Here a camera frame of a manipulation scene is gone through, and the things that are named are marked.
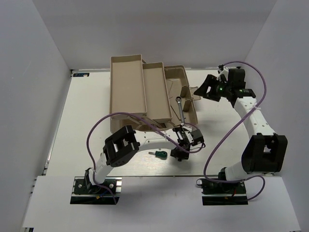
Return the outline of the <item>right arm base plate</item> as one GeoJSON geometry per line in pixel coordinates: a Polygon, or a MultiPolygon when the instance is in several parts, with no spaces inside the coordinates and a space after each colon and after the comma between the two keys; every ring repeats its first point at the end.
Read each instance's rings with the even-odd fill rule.
{"type": "Polygon", "coordinates": [[[246,188],[243,183],[217,183],[200,178],[196,185],[202,190],[204,206],[248,205],[246,188]]]}

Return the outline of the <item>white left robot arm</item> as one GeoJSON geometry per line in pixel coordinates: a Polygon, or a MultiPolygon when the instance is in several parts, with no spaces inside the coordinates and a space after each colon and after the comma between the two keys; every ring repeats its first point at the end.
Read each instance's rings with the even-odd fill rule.
{"type": "Polygon", "coordinates": [[[85,172],[85,187],[92,193],[100,191],[111,170],[127,164],[140,151],[168,149],[172,157],[181,161],[189,158],[194,146],[198,150],[206,146],[199,129],[180,126],[161,131],[139,131],[124,126],[105,140],[100,158],[85,172]]]}

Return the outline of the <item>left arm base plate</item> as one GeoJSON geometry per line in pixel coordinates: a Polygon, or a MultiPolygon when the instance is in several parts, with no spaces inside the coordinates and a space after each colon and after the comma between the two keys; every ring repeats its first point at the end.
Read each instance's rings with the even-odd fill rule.
{"type": "Polygon", "coordinates": [[[107,177],[102,185],[113,193],[116,201],[107,189],[99,186],[87,188],[84,178],[75,177],[70,204],[116,205],[120,198],[122,178],[107,177]]]}

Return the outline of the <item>beige toolbox with clear lid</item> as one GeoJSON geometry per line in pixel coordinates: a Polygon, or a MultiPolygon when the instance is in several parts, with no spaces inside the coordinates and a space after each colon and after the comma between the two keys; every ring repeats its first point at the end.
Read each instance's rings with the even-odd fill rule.
{"type": "Polygon", "coordinates": [[[181,124],[175,101],[182,97],[186,123],[198,124],[193,94],[183,65],[165,66],[162,62],[146,63],[141,55],[111,57],[110,129],[112,133],[126,125],[150,131],[137,115],[161,131],[181,124]]]}

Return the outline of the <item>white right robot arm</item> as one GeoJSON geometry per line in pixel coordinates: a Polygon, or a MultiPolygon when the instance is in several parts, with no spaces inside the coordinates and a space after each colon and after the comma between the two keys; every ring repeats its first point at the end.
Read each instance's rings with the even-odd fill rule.
{"type": "Polygon", "coordinates": [[[286,136],[277,134],[267,123],[252,89],[246,88],[245,70],[222,67],[218,76],[207,75],[194,95],[218,102],[226,98],[241,117],[249,142],[241,160],[223,168],[218,175],[218,188],[225,193],[255,174],[281,171],[288,145],[286,136]]]}

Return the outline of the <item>large silver ratchet wrench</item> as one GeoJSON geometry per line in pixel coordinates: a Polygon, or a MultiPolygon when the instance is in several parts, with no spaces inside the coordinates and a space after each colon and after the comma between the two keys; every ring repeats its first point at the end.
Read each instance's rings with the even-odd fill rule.
{"type": "Polygon", "coordinates": [[[181,117],[181,125],[184,126],[185,125],[185,117],[184,117],[183,107],[182,107],[182,97],[177,96],[175,98],[175,101],[176,101],[178,108],[179,108],[179,114],[180,114],[180,117],[181,117]]]}

